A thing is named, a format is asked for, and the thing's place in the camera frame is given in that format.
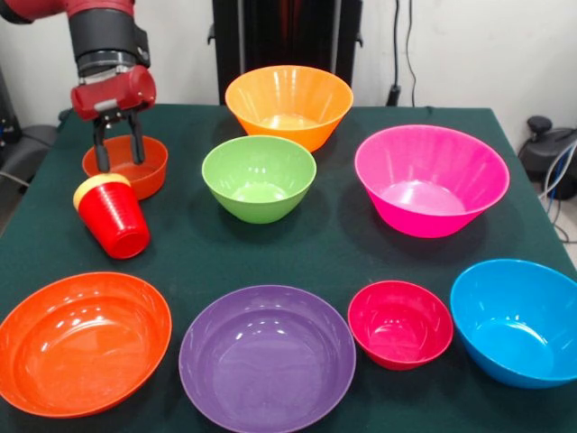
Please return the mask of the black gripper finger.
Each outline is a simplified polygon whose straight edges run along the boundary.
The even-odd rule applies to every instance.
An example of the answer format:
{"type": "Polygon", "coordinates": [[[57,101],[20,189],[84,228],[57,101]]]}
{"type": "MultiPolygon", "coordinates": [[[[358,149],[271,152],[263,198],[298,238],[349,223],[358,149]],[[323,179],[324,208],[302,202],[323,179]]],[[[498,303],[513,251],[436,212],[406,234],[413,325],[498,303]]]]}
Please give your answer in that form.
{"type": "Polygon", "coordinates": [[[145,161],[145,151],[143,146],[142,126],[136,110],[131,109],[126,112],[126,120],[131,128],[131,152],[133,162],[141,165],[145,161]]]}
{"type": "Polygon", "coordinates": [[[105,129],[108,125],[108,118],[98,117],[94,120],[94,151],[96,156],[96,165],[100,172],[110,171],[110,162],[107,149],[104,145],[105,129]]]}

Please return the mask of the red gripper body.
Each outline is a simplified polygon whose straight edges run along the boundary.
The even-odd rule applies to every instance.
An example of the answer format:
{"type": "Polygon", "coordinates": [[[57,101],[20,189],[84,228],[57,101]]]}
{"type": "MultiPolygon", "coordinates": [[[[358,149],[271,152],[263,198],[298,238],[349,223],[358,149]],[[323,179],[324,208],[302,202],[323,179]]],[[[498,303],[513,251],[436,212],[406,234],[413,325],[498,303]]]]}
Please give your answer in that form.
{"type": "Polygon", "coordinates": [[[156,96],[154,79],[144,66],[135,66],[111,78],[71,90],[73,108],[85,121],[102,117],[110,110],[139,112],[148,109],[154,105],[156,96]]]}

